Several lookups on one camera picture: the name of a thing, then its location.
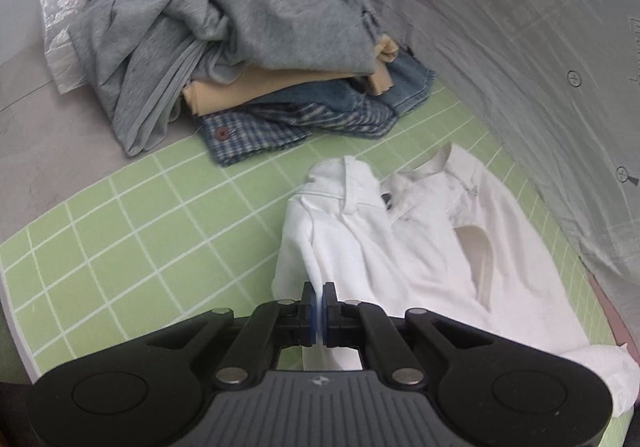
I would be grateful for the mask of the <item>blue denim garment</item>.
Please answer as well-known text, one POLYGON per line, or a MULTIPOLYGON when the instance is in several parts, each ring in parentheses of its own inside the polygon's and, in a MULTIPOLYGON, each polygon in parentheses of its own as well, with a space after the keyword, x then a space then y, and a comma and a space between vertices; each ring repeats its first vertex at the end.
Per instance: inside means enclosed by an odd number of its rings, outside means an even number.
POLYGON ((392 86, 384 93, 374 94, 366 79, 337 79, 310 82, 273 92, 251 100, 246 108, 274 108, 277 105, 299 107, 319 104, 337 112, 353 111, 358 102, 374 100, 390 107, 396 115, 405 115, 431 95, 436 74, 417 60, 413 52, 400 50, 386 64, 392 86))

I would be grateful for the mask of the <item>clear plastic bag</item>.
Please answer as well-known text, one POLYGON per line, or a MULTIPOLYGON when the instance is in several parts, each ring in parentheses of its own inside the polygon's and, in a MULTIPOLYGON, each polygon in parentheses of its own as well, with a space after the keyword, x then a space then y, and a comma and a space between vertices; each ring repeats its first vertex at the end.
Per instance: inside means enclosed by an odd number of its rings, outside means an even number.
POLYGON ((39 0, 44 59, 61 95, 87 83, 68 32, 70 23, 82 11, 87 1, 39 0))

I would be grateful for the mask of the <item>white trousers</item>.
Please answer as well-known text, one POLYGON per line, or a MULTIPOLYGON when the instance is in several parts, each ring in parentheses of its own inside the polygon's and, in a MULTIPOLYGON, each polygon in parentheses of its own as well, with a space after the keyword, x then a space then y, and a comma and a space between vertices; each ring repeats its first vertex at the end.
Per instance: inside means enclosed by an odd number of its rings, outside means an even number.
POLYGON ((333 283, 341 300, 413 307, 581 363, 603 379, 613 411, 639 396, 623 346, 593 345, 536 229, 494 174, 463 148, 442 146, 409 172, 378 180, 367 163, 313 166, 288 201, 273 294, 333 283))

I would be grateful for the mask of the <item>grey carrot-print cloth backdrop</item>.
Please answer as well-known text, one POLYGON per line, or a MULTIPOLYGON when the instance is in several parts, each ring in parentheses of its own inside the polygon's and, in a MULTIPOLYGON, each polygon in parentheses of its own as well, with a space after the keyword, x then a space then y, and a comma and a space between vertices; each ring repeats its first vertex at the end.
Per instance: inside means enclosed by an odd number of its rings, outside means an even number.
POLYGON ((526 167, 593 273, 639 278, 639 0, 371 0, 526 167))

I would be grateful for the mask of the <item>blue plaid shirt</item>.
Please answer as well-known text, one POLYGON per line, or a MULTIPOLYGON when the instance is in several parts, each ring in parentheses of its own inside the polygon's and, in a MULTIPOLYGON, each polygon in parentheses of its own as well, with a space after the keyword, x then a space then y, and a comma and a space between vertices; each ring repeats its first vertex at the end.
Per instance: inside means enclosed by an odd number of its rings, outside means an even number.
POLYGON ((302 144, 316 132, 376 140, 396 124, 398 115, 383 103, 366 100, 351 111, 310 104, 267 104, 233 108, 198 119, 212 159, 233 166, 263 152, 280 152, 302 144))

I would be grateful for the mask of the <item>green grid cutting mat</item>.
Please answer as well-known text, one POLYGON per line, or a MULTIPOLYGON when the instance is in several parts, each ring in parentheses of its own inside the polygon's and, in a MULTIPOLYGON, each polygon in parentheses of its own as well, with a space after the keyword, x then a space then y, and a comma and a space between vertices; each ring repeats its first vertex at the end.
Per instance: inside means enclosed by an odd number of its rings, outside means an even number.
POLYGON ((18 231, 1 247, 1 295, 29 377, 217 306, 248 314, 271 297, 286 203, 314 164, 352 155, 386 178, 420 166, 446 143, 469 150, 510 189, 551 253, 589 341, 613 344, 585 267, 533 183, 436 83, 382 140, 318 135, 221 168, 191 136, 18 231))

